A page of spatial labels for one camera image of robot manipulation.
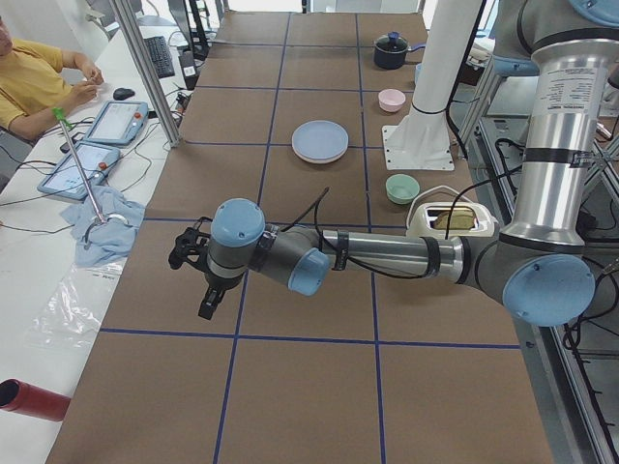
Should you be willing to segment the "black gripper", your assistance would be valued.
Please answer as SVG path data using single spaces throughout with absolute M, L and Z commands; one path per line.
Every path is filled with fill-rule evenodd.
M 234 276 L 221 276 L 217 275 L 212 270 L 207 270 L 204 272 L 204 275 L 208 283 L 208 288 L 200 303 L 198 316 L 206 320 L 211 320 L 225 292 L 235 288 L 241 282 L 244 272 Z

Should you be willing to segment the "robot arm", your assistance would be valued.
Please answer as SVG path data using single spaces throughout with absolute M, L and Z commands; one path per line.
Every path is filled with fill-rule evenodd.
M 477 288 L 515 317 L 558 326 L 582 314 L 596 284 L 575 225 L 605 78 L 618 57 L 614 1 L 503 1 L 496 59 L 532 61 L 539 72 L 511 222 L 490 237 L 441 238 L 268 224 L 253 202 L 222 203 L 197 242 L 211 318 L 225 292 L 253 270 L 303 295 L 354 264 L 403 279 L 444 276 Z

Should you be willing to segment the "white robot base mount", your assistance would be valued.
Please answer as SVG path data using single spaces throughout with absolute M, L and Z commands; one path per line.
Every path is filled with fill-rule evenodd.
M 448 106 L 484 8 L 482 0 L 437 3 L 409 113 L 398 125 L 382 128 L 389 170 L 455 169 Z

